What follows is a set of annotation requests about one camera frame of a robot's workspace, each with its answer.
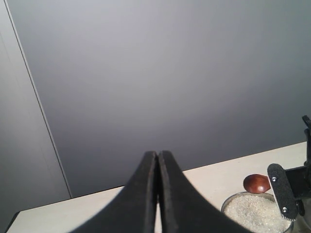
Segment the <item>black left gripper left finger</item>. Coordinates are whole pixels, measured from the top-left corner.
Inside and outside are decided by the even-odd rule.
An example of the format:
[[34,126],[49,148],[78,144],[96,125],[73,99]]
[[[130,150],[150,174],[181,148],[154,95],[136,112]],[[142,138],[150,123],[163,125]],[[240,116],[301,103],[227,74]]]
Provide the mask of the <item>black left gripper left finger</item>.
[[157,155],[144,154],[123,187],[15,214],[8,233],[152,233],[157,203]]

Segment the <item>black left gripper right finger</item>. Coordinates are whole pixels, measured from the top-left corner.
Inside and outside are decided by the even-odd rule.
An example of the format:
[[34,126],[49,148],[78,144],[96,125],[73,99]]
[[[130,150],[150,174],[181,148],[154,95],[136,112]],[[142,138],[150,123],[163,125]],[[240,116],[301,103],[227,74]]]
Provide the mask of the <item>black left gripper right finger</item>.
[[158,155],[158,188],[164,233],[246,233],[247,229],[209,203],[186,178],[173,154]]

